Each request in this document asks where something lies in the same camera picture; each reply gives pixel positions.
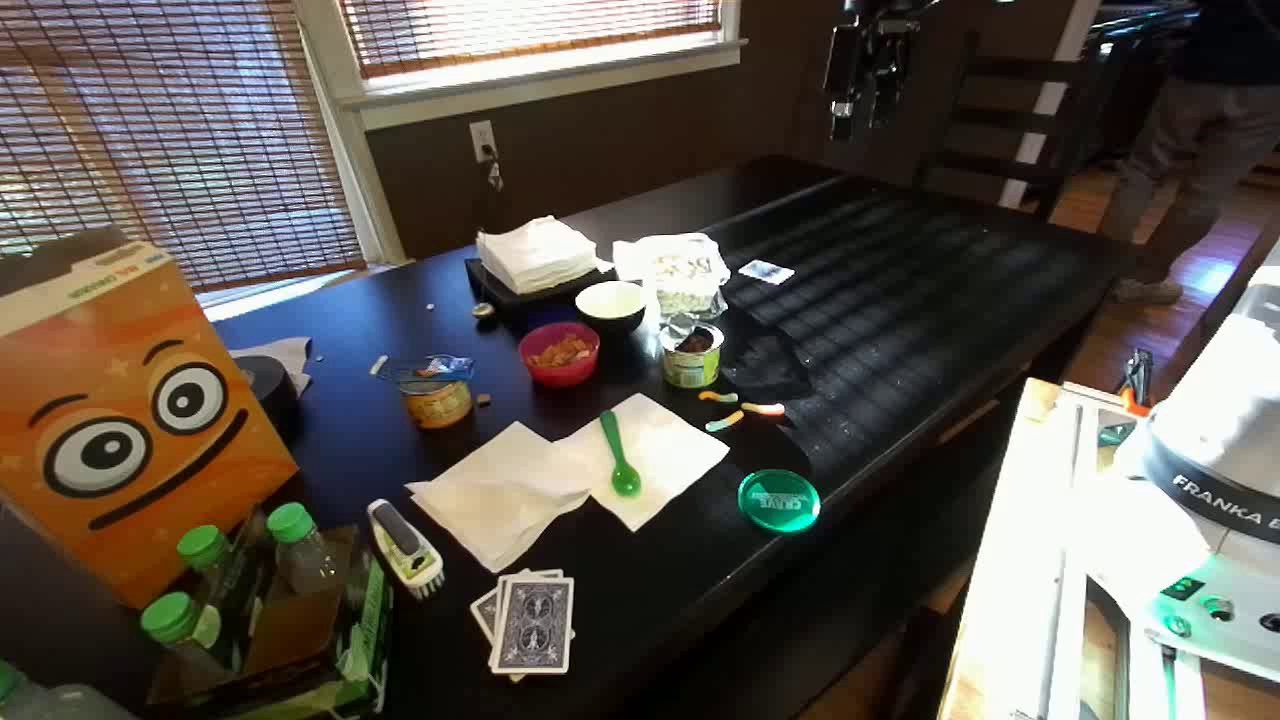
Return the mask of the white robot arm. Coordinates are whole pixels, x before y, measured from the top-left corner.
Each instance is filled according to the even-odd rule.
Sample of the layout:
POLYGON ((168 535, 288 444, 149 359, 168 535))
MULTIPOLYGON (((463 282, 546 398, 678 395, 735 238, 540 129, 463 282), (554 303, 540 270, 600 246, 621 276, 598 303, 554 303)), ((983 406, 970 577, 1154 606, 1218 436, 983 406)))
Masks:
POLYGON ((1090 577, 1146 635, 1280 678, 1280 246, 1141 420, 1093 413, 1090 577))

